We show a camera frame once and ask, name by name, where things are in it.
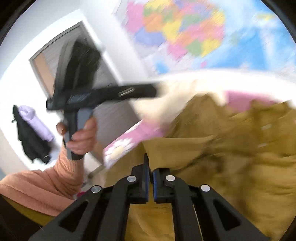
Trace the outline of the left forearm peach sleeve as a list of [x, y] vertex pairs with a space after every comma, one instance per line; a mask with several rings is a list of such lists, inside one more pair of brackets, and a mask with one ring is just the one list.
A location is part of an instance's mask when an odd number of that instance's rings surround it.
[[74, 202], [74, 196], [81, 190], [83, 175], [84, 160], [68, 159], [62, 147], [53, 167], [4, 177], [1, 195], [34, 211], [57, 216]]

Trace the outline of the person's left hand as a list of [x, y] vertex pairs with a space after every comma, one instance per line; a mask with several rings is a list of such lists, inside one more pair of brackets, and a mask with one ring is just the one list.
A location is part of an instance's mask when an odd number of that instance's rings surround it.
[[84, 155], [94, 150], [97, 143], [97, 121], [95, 117], [89, 118], [84, 127], [72, 135], [69, 142], [63, 144], [65, 149], [74, 154]]

